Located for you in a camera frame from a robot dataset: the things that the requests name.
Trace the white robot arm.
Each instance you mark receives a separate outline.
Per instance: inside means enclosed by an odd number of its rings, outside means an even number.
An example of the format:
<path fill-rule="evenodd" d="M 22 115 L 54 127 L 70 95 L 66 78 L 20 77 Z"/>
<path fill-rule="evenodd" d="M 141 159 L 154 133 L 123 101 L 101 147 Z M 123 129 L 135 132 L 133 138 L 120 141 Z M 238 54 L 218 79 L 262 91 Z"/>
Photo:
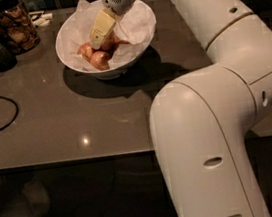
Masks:
<path fill-rule="evenodd" d="M 272 110 L 272 31 L 240 0 L 171 0 L 210 66 L 164 86 L 150 133 L 178 217 L 270 217 L 245 135 Z"/>

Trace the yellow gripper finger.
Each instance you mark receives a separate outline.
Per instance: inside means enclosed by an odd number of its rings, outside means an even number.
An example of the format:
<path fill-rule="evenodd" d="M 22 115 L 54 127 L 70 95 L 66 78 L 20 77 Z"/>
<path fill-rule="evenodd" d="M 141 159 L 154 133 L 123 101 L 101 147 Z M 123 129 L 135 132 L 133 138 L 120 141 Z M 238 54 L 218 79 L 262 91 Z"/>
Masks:
<path fill-rule="evenodd" d="M 100 9 L 89 34 L 89 43 L 93 49 L 99 49 L 102 46 L 114 29 L 116 22 L 114 13 L 107 8 Z"/>

